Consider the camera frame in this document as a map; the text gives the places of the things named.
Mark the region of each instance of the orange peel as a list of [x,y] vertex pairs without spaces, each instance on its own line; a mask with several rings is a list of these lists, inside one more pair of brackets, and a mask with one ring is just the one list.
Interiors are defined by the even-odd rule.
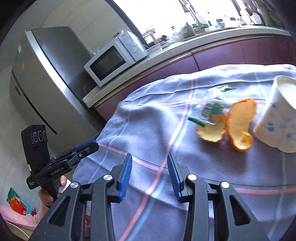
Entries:
[[257,112],[253,99],[243,99],[234,103],[227,114],[227,133],[234,148],[246,151],[253,145],[253,137],[248,133],[249,125]]
[[226,116],[224,113],[221,115],[211,115],[215,125],[206,124],[204,127],[196,126],[197,134],[200,138],[208,142],[218,142],[223,139],[226,124]]

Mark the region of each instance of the crumpled plastic packaging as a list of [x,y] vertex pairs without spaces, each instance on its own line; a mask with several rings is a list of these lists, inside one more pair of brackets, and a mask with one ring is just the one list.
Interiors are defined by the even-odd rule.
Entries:
[[220,85],[207,89],[201,102],[192,110],[188,120],[205,126],[206,124],[214,125],[211,115],[221,115],[226,106],[226,100],[223,99],[225,92],[235,88],[229,85]]

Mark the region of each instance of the hand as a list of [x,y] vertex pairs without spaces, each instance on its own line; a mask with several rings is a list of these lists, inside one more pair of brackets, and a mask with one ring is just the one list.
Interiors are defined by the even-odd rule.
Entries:
[[[67,178],[65,176],[61,176],[59,178],[59,182],[61,184],[61,186],[66,186],[67,184]],[[51,206],[51,203],[54,201],[54,199],[52,198],[52,196],[49,195],[49,193],[43,189],[39,190],[38,192],[38,196],[41,199],[42,203],[47,205],[47,206]]]

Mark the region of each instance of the white cable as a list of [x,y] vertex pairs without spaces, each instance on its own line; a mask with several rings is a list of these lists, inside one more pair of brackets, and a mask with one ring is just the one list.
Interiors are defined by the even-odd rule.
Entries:
[[12,226],[14,226],[14,227],[16,227],[17,229],[19,229],[20,231],[22,231],[27,237],[28,237],[28,239],[30,238],[22,229],[20,229],[18,226],[16,226],[16,225],[14,225],[14,224],[12,224],[12,223],[10,223],[10,222],[8,222],[10,225],[12,225]]

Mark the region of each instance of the silver refrigerator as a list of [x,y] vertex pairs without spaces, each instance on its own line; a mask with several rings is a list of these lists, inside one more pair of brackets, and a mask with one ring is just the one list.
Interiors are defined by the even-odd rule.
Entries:
[[82,101],[96,86],[83,68],[89,60],[69,27],[26,31],[16,51],[10,96],[28,124],[46,126],[57,153],[93,139],[106,124]]

